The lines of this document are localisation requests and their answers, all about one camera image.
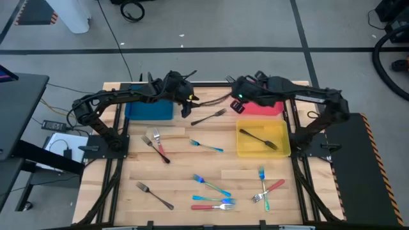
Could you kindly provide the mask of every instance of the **yellow bin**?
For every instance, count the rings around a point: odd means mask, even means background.
[[[236,128],[236,146],[239,157],[288,157],[291,153],[287,124],[283,120],[238,120]],[[239,132],[241,128],[264,141],[271,141],[277,146],[277,150],[253,137],[242,134]]]

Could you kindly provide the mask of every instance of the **cutlery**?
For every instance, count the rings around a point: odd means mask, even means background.
[[[162,144],[160,143],[160,135],[158,132],[157,128],[153,129],[153,137],[156,139],[156,141],[158,142],[158,147],[159,147],[159,152],[164,156],[165,155],[165,151],[162,147]]]
[[[274,143],[272,143],[271,141],[263,141],[258,137],[254,137],[253,135],[251,135],[248,131],[246,131],[244,129],[240,129],[240,132],[242,134],[248,135],[248,136],[253,137],[253,138],[255,138],[255,139],[259,140],[259,141],[264,142],[264,144],[266,144],[268,147],[272,148],[273,150],[277,150],[277,146]]]
[[[264,184],[265,174],[264,174],[264,166],[261,166],[258,171],[258,176],[261,179],[261,183],[263,184],[263,196],[264,196],[264,207],[266,211],[270,211],[270,205],[268,204],[268,198],[266,192],[266,186]]]
[[[280,187],[280,185],[282,185],[285,181],[283,179],[279,180],[277,183],[273,184],[272,186],[270,186],[270,188],[268,188],[265,192],[261,193],[261,194],[256,194],[252,200],[253,202],[258,202],[259,200],[261,200],[263,198],[264,194],[267,194],[269,192],[271,192],[272,190]]]
[[[223,193],[226,197],[231,197],[231,194],[229,192],[226,192],[220,188],[217,188],[216,186],[212,185],[211,183],[205,182],[205,179],[203,179],[201,176],[197,174],[193,174],[193,180],[196,180],[199,183],[204,183],[206,185],[209,185],[210,187],[214,188],[215,190]]]
[[[149,147],[152,147],[154,150],[156,150],[157,153],[159,153],[159,155],[162,157],[162,160],[165,163],[167,163],[167,164],[171,163],[171,161],[167,157],[163,156],[155,147],[153,147],[153,144],[152,144],[151,140],[149,140],[148,137],[143,135],[141,138]]]
[[[197,124],[199,124],[200,122],[202,122],[202,121],[204,121],[204,120],[206,120],[206,119],[208,119],[208,118],[211,118],[211,117],[214,117],[214,116],[221,116],[221,115],[223,115],[226,111],[227,111],[226,109],[222,109],[222,110],[220,110],[220,111],[215,112],[215,114],[213,114],[213,115],[211,115],[211,116],[208,116],[207,118],[200,119],[199,121],[193,121],[190,125],[194,126],[194,125],[197,125]]]
[[[212,206],[212,205],[192,205],[191,208],[192,210],[207,210],[207,209],[214,209],[214,208],[220,208],[222,210],[232,210],[233,209],[233,204],[222,204],[220,206]]]
[[[173,210],[173,205],[172,205],[172,204],[169,204],[168,202],[166,202],[166,201],[162,200],[161,198],[159,198],[157,195],[153,194],[153,193],[149,190],[148,186],[142,184],[141,182],[136,183],[136,186],[137,186],[138,188],[140,188],[140,189],[141,189],[142,191],[144,191],[144,192],[149,192],[149,193],[152,194],[154,197],[156,197],[159,201],[161,201],[164,205],[166,205],[170,210]]]
[[[236,204],[236,200],[232,198],[223,198],[223,199],[207,198],[207,197],[201,197],[198,195],[194,195],[192,198],[193,200],[196,200],[196,201],[221,201],[223,204]]]
[[[200,144],[199,142],[197,142],[197,141],[195,141],[195,140],[192,140],[192,139],[189,140],[189,142],[191,143],[191,145],[194,145],[194,146],[203,146],[203,147],[208,148],[208,149],[211,149],[211,150],[216,150],[216,151],[218,151],[219,153],[222,153],[222,152],[223,152],[223,149],[206,146],[206,145]]]

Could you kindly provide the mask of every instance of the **black desk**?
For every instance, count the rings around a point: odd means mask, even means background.
[[[3,209],[20,170],[33,173],[35,162],[78,175],[82,174],[84,168],[78,162],[20,140],[45,91],[49,77],[17,75],[18,81],[0,83],[0,210]],[[21,202],[26,201],[30,191],[31,188],[28,188],[23,192]]]

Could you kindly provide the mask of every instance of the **concrete floor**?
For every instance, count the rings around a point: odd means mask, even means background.
[[[107,81],[129,81],[127,69],[118,53],[92,50],[116,49],[115,41],[98,4],[83,0],[93,18],[85,34],[72,34],[61,19],[53,26],[14,26],[0,40],[0,63],[13,72],[37,73],[50,76],[50,83],[83,91],[98,91]],[[295,0],[309,47],[373,47],[385,33],[367,24],[367,12],[379,0]],[[0,1],[0,31],[9,20],[17,0]],[[298,35],[293,8],[288,0],[156,0],[146,2],[146,17],[140,23],[123,20],[119,6],[101,0],[102,7],[120,43],[130,71],[137,79],[141,72],[150,71],[163,77],[169,70],[181,73],[198,72],[192,81],[223,80],[254,74],[263,70],[290,80],[311,81],[302,43]],[[375,14],[373,24],[382,26]],[[222,49],[184,52],[166,48],[189,47],[295,47],[295,52],[265,52],[251,49],[224,52]],[[396,46],[391,43],[385,46]],[[20,50],[21,54],[11,55]],[[405,53],[385,52],[385,66]],[[366,52],[314,52],[313,67],[320,87],[341,89],[352,112],[363,112],[372,126],[380,155],[406,225],[409,225],[409,155],[406,137],[409,124],[406,114],[409,103],[396,96],[380,80]],[[391,73],[402,88],[409,91],[407,73]],[[49,86],[43,98],[51,105],[70,108],[80,93]],[[43,119],[65,121],[39,105],[33,115]],[[51,132],[30,122],[23,139],[41,146]],[[15,188],[27,179],[21,174]],[[1,229],[43,229],[67,226],[72,219],[77,188],[37,186],[30,196],[35,208],[14,212],[19,192],[14,192],[0,214]]]

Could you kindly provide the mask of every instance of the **wooden table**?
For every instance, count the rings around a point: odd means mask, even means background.
[[[119,89],[119,82],[107,82],[104,89]],[[200,87],[195,94],[202,102],[225,95],[229,88]],[[128,129],[130,146],[128,158],[124,161],[121,175],[115,226],[145,226],[153,220],[155,225],[256,225],[260,220],[267,224],[301,224],[300,208],[289,158],[238,158],[236,154],[236,120],[238,119],[282,119],[278,116],[239,115],[226,100],[215,107],[202,107],[192,110],[192,114],[183,119],[181,107],[175,105],[172,121],[131,121]],[[302,126],[312,119],[307,112],[315,111],[312,103],[297,102]],[[101,120],[112,126],[116,106],[110,106],[101,116]],[[190,122],[207,117],[222,108],[228,111],[223,116],[212,118],[196,126]],[[162,145],[171,164],[162,163],[153,149],[141,140],[147,135],[153,140],[152,127],[157,127]],[[208,151],[206,148],[191,146],[189,139],[195,139],[210,146],[223,148],[224,153]],[[84,171],[79,190],[73,222],[82,219],[100,195],[106,160],[96,160]],[[309,159],[315,191],[332,213],[343,219],[336,184],[330,164],[318,158]],[[258,177],[258,167],[265,166],[266,186],[279,179],[285,179],[284,185],[269,193],[270,211],[264,211],[263,202],[252,203],[251,197],[262,192]],[[196,173],[207,181],[231,192],[237,199],[233,211],[209,210],[192,211],[192,204],[213,204],[213,201],[193,201],[192,196],[223,197],[222,194],[192,179]],[[150,187],[159,197],[174,205],[174,210],[167,209],[150,194],[136,187],[140,181]],[[105,205],[104,219],[109,213],[110,197]],[[311,204],[306,199],[309,218],[312,219]]]

